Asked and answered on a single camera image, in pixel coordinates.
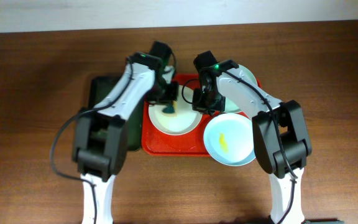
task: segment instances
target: red tray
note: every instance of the red tray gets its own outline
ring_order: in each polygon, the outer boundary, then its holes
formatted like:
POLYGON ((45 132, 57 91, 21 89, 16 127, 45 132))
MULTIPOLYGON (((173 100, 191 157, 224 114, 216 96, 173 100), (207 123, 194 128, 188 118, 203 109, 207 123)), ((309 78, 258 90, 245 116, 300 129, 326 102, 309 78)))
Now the red tray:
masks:
MULTIPOLYGON (((183 85, 192 78, 198 78, 198 74, 176 74, 173 80, 183 85)), ((187 87, 194 90, 199 88, 200 84, 198 81, 193 81, 189 82, 187 87)), ((210 115, 203 115, 199 125, 189 133, 180 136, 167 135, 154 127, 149 117, 149 104, 145 102, 142 147, 147 153, 155 156, 209 156, 204 146, 203 135, 206 125, 212 119, 210 115)))

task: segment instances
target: wooden table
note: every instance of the wooden table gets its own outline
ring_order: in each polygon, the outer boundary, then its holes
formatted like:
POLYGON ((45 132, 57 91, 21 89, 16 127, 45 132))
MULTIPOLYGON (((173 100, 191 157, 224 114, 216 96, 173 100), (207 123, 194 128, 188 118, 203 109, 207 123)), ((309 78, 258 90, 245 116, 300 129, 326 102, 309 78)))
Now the wooden table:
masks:
MULTIPOLYGON (((358 223, 358 21, 0 34, 0 223, 79 223, 82 185, 52 173, 48 151, 85 105, 90 77, 121 74, 125 56, 153 40, 178 71, 212 50, 249 68, 265 91, 303 108, 313 145, 302 180, 305 217, 358 223)), ((70 161, 73 128, 56 155, 70 161)), ((219 223, 267 217, 269 178, 256 161, 128 154, 114 184, 118 223, 219 223)))

